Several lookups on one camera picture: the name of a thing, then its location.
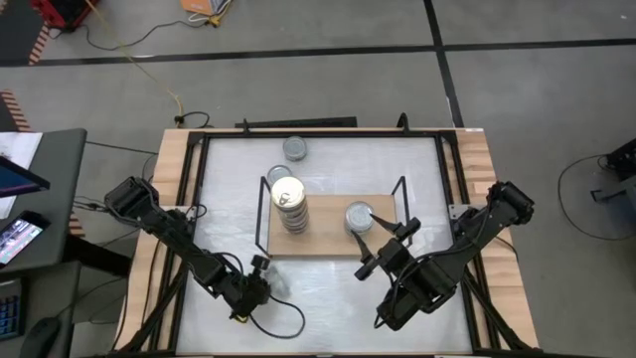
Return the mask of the large black monitor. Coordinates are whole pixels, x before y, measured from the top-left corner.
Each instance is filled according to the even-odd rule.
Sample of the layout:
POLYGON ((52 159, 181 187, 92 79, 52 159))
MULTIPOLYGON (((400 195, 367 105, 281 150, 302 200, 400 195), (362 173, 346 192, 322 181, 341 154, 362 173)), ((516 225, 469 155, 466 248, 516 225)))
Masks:
POLYGON ((49 189, 49 181, 0 156, 0 198, 49 189))

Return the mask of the black keyboard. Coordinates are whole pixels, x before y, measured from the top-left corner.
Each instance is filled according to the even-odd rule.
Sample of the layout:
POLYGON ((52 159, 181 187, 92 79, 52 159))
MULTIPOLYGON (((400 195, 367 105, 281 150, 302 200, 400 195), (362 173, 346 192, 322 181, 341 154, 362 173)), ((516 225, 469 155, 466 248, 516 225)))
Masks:
POLYGON ((24 334, 26 288, 22 278, 0 281, 0 341, 24 334))

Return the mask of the grey keyboard table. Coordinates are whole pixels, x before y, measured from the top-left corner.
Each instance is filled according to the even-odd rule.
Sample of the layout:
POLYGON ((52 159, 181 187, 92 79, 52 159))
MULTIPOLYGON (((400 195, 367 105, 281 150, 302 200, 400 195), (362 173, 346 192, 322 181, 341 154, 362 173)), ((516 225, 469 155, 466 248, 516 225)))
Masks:
MULTIPOLYGON (((0 273, 0 282, 20 278, 26 302, 25 332, 40 319, 59 315, 61 324, 48 358, 69 358, 75 325, 74 305, 79 287, 81 265, 77 262, 32 270, 0 273)), ((18 358, 25 340, 23 336, 0 341, 0 358, 18 358)))

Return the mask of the black aluminium table frame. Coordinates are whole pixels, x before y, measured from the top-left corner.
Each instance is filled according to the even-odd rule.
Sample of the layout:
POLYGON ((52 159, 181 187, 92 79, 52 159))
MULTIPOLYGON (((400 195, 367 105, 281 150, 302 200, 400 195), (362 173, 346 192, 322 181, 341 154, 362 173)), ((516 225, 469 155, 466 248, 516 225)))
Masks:
MULTIPOLYGON (((162 144, 153 184, 161 206, 194 210, 195 245, 232 254, 232 264, 248 272, 254 255, 267 257, 254 244, 259 182, 277 164, 304 184, 307 209, 309 195, 390 194, 403 176, 410 219, 421 222, 406 241, 409 251, 420 256, 456 241, 449 209, 468 193, 452 129, 188 130, 182 146, 162 144), (305 140, 304 159, 285 158, 290 136, 305 140)), ((376 328, 376 308, 391 283, 377 270, 356 279, 360 257, 268 257, 288 279, 291 297, 273 296, 238 322, 169 249, 158 265, 154 309, 108 358, 489 356, 500 354, 502 339, 511 354, 531 353, 492 309, 480 268, 466 267, 458 292, 434 312, 417 313, 398 331, 376 328)))

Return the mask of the red equipment box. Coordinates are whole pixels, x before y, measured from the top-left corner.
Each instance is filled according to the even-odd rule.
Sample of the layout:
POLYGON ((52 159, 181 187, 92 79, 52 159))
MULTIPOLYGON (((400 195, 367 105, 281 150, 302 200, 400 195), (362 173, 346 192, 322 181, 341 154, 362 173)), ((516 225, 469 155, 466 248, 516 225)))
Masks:
POLYGON ((32 8, 44 23, 61 30, 75 29, 82 24, 99 0, 30 0, 32 8))

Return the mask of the phone with lit screen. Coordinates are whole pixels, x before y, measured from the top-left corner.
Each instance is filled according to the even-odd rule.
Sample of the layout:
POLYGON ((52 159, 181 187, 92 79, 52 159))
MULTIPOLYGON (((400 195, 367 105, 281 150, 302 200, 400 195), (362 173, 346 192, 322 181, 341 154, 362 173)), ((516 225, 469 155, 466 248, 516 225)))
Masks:
POLYGON ((44 216, 24 211, 0 230, 0 269, 13 261, 50 225, 44 216))

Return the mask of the wooden shelf black metal frame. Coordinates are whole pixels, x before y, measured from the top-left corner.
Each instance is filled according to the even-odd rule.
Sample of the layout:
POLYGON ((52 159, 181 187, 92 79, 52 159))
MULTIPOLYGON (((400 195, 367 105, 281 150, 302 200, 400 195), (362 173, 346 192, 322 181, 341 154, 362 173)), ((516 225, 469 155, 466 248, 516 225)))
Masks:
POLYGON ((254 244, 270 258, 357 257, 361 254, 353 236, 345 231, 347 207, 357 201, 370 204, 375 215, 397 222, 398 204, 404 217, 410 218, 406 180, 401 176, 390 194, 383 195, 309 195, 309 223, 300 234, 287 232, 270 203, 269 185, 260 178, 254 244))

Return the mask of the black perforated bar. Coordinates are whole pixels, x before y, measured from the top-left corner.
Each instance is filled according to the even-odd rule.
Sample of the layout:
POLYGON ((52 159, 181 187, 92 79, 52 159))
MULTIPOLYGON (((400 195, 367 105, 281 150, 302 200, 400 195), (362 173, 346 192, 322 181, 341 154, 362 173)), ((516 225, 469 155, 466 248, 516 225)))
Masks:
POLYGON ((339 116, 325 118, 285 119, 273 121, 248 121, 237 122, 235 128, 291 128, 291 127, 357 127, 358 119, 355 116, 339 116))

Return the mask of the grey desk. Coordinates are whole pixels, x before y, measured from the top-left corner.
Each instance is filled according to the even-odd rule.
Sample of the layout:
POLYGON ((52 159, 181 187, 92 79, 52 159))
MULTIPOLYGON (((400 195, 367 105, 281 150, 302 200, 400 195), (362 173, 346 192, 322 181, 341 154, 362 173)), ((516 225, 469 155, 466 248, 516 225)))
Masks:
POLYGON ((24 211, 42 215, 50 226, 7 266, 0 268, 0 274, 78 261, 86 267, 128 276, 131 258, 70 233, 69 221, 85 139, 83 128, 43 134, 30 171, 49 181, 51 187, 47 191, 18 196, 10 216, 0 220, 0 230, 24 211))

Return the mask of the black equipment box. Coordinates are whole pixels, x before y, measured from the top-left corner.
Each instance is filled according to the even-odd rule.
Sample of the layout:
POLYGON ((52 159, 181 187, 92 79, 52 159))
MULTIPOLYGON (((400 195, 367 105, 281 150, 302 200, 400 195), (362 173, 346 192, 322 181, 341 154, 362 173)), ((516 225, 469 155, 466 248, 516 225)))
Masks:
POLYGON ((619 148, 602 155, 598 160, 599 167, 614 175, 619 181, 636 176, 636 138, 619 148))

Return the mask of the black mat orange striped edge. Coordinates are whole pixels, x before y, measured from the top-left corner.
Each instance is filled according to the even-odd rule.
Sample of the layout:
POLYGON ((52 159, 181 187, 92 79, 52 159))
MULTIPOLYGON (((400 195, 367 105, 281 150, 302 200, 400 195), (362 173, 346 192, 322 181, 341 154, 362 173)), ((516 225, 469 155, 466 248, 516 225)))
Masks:
POLYGON ((37 64, 50 39, 30 0, 0 0, 0 68, 37 64))
POLYGON ((22 108, 14 94, 8 89, 0 89, 0 132, 32 132, 22 108))
POLYGON ((79 217, 74 212, 71 212, 70 214, 68 234, 80 239, 83 239, 85 237, 85 230, 80 222, 79 217))

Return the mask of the black computer mouse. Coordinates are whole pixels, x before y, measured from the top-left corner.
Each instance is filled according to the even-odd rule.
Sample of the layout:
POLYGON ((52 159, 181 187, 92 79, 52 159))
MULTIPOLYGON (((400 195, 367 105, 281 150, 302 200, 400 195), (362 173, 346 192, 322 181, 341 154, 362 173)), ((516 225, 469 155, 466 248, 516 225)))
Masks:
POLYGON ((19 358, 47 358, 61 330, 56 317, 44 317, 29 330, 20 349, 19 358))

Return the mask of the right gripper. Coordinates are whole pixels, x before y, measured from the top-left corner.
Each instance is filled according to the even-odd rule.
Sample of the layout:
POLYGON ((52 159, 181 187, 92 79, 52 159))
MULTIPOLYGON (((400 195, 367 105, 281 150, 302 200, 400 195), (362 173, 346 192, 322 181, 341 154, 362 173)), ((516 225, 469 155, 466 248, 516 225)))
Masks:
MULTIPOLYGON (((408 219, 405 224, 402 222, 391 223, 374 214, 371 214, 371 218, 396 238, 411 238, 421 227, 418 218, 408 219)), ((362 266, 355 272, 355 277, 358 280, 366 280, 373 271, 377 270, 384 273, 389 278, 390 283, 394 283, 396 279, 422 282, 422 274, 416 258, 401 242, 390 239, 378 250, 375 257, 357 232, 352 232, 352 235, 361 251, 360 262, 362 266)))

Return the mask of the white paper sheet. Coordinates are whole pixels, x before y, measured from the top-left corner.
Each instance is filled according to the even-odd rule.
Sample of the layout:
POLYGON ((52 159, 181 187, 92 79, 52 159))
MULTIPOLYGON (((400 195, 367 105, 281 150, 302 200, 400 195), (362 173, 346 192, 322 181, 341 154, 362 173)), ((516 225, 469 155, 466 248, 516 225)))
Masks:
MULTIPOLYGON (((0 158, 29 169, 41 139, 42 133, 0 132, 0 158)), ((0 220, 9 217, 16 199, 16 195, 0 197, 0 220)))

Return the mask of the grey metal bracket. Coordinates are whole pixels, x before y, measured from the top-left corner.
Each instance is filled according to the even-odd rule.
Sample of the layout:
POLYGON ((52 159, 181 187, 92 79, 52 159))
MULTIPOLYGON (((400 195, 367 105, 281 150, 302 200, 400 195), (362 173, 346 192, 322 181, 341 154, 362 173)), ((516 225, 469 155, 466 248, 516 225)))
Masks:
POLYGON ((604 202, 624 195, 636 207, 636 176, 614 183, 604 189, 593 190, 590 194, 595 202, 604 202))

